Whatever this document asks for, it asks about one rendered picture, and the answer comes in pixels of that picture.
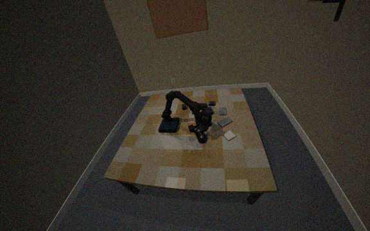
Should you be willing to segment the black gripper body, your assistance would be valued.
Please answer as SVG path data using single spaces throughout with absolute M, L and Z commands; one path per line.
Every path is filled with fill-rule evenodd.
M 195 121 L 196 121 L 196 120 L 195 120 Z M 198 128 L 198 124 L 199 124 L 199 123 L 201 124 L 202 122 L 203 122 L 203 121 L 196 121 L 196 126 L 189 125 L 189 126 L 188 126 L 189 131 L 190 131 L 190 132 L 194 132 L 194 131 L 195 131 L 195 129 L 196 129 L 196 128 Z M 212 126 L 212 125 L 213 125 L 213 124 L 212 124 L 212 122 L 210 122 L 210 123 L 206 123 L 206 122 L 205 122 L 205 124 L 206 124 L 206 125 L 208 125 L 208 126 Z

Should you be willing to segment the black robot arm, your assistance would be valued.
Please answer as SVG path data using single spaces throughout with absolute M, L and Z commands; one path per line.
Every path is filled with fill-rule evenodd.
M 206 132 L 206 130 L 209 129 L 209 126 L 206 125 L 205 122 L 210 123 L 212 121 L 212 116 L 210 114 L 205 113 L 205 109 L 200 103 L 190 100 L 185 95 L 183 95 L 181 91 L 170 91 L 169 93 L 166 94 L 166 100 L 167 100 L 166 107 L 161 116 L 164 119 L 165 123 L 170 123 L 172 121 L 172 118 L 170 116 L 172 111 L 170 109 L 171 109 L 172 101 L 175 98 L 178 98 L 184 104 L 189 106 L 189 109 L 192 111 L 192 114 L 194 114 L 196 121 L 203 121 L 201 124 L 200 123 L 198 124 L 198 128 L 200 129 L 201 133 Z

